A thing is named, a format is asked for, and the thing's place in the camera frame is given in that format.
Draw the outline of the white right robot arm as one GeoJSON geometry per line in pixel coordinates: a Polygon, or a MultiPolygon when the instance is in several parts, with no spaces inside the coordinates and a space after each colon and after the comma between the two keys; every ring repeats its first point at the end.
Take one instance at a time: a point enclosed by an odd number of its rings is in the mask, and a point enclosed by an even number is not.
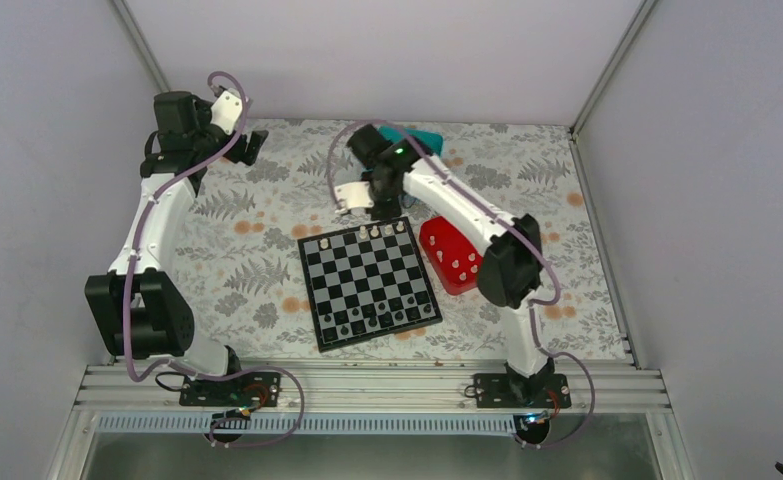
{"type": "Polygon", "coordinates": [[[401,198],[408,195],[455,227],[481,257],[480,294],[502,310],[510,397],[519,406],[534,406],[545,397],[546,379],[555,370],[536,338],[529,310],[542,273],[552,271],[542,255],[538,221],[486,201],[426,142],[404,128],[392,141],[381,133],[383,126],[378,120],[362,121],[342,131],[347,149],[366,172],[359,181],[329,187],[337,213],[360,208],[374,220],[392,219],[401,215],[401,198]]]}

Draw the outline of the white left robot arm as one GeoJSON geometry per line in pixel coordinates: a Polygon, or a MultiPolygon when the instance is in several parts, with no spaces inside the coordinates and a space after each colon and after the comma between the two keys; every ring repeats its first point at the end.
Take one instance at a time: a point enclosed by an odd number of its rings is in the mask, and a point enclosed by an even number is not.
{"type": "Polygon", "coordinates": [[[222,405],[245,391],[234,351],[197,332],[192,309],[168,270],[175,242],[210,158],[252,165],[266,131],[239,130],[250,101],[223,89],[214,101],[187,91],[154,98],[156,131],[140,166],[141,192],[127,238],[108,271],[90,276],[84,293],[108,353],[153,366],[171,364],[207,377],[206,392],[222,405]]]}

